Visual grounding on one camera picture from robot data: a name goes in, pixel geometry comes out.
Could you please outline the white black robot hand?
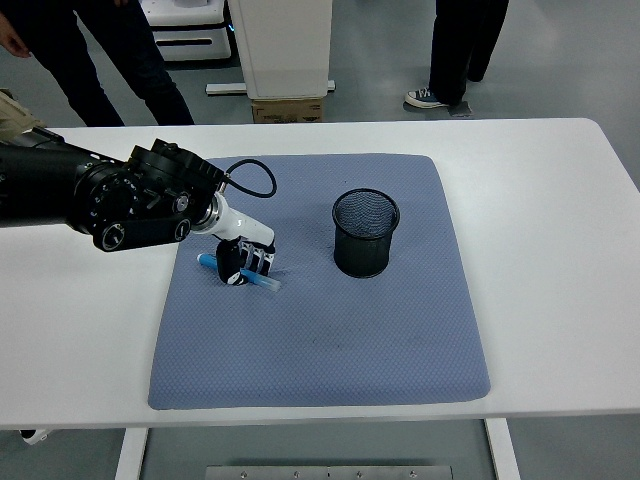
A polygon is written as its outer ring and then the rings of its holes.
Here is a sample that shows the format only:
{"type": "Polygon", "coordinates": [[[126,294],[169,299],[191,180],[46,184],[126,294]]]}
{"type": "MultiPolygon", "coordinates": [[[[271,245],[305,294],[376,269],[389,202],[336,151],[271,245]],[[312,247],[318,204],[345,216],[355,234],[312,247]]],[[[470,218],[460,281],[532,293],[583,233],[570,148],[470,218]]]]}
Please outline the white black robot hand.
{"type": "Polygon", "coordinates": [[[275,258],[274,231],[231,208],[219,193],[212,200],[208,232],[219,239],[215,256],[218,275],[225,284],[247,283],[242,269],[262,276],[269,274],[275,258]]]}

